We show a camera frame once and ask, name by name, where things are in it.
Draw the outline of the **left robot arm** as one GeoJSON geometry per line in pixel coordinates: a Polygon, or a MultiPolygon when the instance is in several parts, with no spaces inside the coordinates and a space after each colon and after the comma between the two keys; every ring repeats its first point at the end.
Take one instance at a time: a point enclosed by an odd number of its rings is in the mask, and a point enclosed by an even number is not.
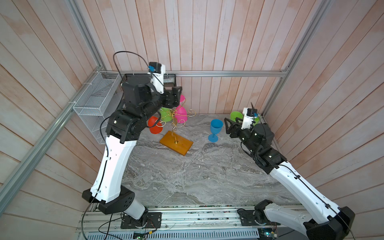
{"type": "Polygon", "coordinates": [[[106,215],[125,213],[141,220],[146,207],[135,199],[135,193],[122,185],[123,174],[130,154],[141,132],[153,128],[149,119],[161,108],[175,108],[180,104],[182,87],[166,90],[161,74],[124,76],[122,82],[124,103],[102,121],[101,131],[106,148],[101,167],[93,186],[83,191],[89,203],[99,203],[106,215]]]}

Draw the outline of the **green wine glass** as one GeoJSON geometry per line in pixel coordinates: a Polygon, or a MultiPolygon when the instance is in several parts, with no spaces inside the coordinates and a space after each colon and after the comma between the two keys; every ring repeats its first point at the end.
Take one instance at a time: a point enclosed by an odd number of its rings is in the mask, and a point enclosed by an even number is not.
{"type": "Polygon", "coordinates": [[[235,122],[235,123],[241,123],[244,119],[244,115],[241,112],[231,112],[230,114],[230,120],[235,122]]]}
{"type": "Polygon", "coordinates": [[[258,124],[259,122],[260,122],[260,119],[259,119],[258,117],[255,117],[255,118],[253,119],[253,126],[256,125],[256,124],[258,124]]]}
{"type": "Polygon", "coordinates": [[[161,114],[161,121],[164,121],[164,122],[167,123],[167,122],[170,122],[170,121],[173,120],[171,109],[161,108],[160,109],[160,114],[161,114]]]}

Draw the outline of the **pink wine glass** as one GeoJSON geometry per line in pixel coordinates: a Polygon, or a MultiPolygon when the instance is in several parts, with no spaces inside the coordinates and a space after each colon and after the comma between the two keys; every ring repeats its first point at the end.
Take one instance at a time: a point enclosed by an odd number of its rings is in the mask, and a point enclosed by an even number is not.
{"type": "Polygon", "coordinates": [[[185,124],[188,120],[187,111],[183,107],[183,103],[185,102],[185,100],[186,98],[184,97],[184,95],[181,95],[180,105],[176,108],[174,112],[174,117],[176,118],[178,124],[185,124]]]}

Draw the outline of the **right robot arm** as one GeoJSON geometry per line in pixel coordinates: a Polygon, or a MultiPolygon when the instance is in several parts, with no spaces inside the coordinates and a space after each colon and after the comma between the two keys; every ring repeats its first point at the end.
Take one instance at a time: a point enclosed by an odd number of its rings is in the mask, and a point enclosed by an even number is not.
{"type": "Polygon", "coordinates": [[[242,150],[266,174],[280,182],[306,209],[301,213],[263,200],[255,206],[254,222],[260,226],[279,223],[310,240],[342,240],[352,233],[355,213],[339,207],[313,187],[287,159],[272,148],[274,134],[267,124],[253,124],[253,118],[225,119],[226,133],[241,141],[242,150]]]}

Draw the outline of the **red wine glass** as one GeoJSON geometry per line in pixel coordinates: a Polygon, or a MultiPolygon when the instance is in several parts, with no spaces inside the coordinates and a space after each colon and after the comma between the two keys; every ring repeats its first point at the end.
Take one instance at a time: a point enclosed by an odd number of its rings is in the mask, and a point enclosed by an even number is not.
{"type": "Polygon", "coordinates": [[[155,116],[149,118],[148,127],[150,132],[154,135],[161,133],[163,130],[161,119],[155,116]]]}

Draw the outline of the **blue wine glass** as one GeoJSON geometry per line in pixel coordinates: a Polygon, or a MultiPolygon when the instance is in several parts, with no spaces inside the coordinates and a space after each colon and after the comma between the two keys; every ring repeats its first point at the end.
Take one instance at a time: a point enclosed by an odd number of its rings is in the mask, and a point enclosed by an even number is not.
{"type": "Polygon", "coordinates": [[[219,119],[214,119],[211,121],[210,130],[211,134],[208,139],[212,143],[216,143],[219,140],[218,134],[221,132],[223,127],[223,122],[219,119]]]}

